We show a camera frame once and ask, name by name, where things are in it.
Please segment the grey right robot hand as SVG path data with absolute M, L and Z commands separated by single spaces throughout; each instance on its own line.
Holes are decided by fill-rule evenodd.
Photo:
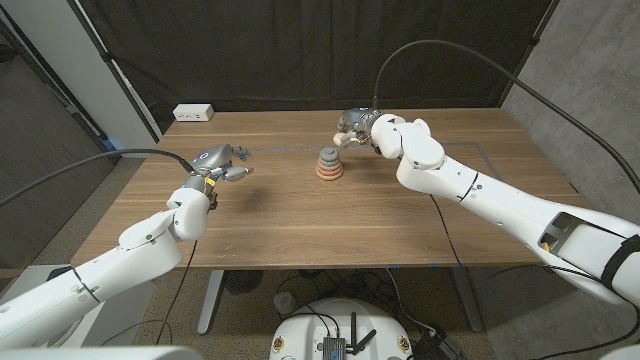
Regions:
M 379 110 L 371 108 L 353 108 L 342 112 L 337 133 L 333 137 L 335 145 L 347 148 L 352 144 L 368 144 L 372 142 L 372 127 L 382 116 Z

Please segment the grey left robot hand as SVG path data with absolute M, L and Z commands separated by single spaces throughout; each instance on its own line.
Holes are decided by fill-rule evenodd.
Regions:
M 239 181 L 253 173 L 251 167 L 234 166 L 233 157 L 246 161 L 250 152 L 240 146 L 231 144 L 216 145 L 204 150 L 191 163 L 194 175 L 209 177 L 226 182 Z

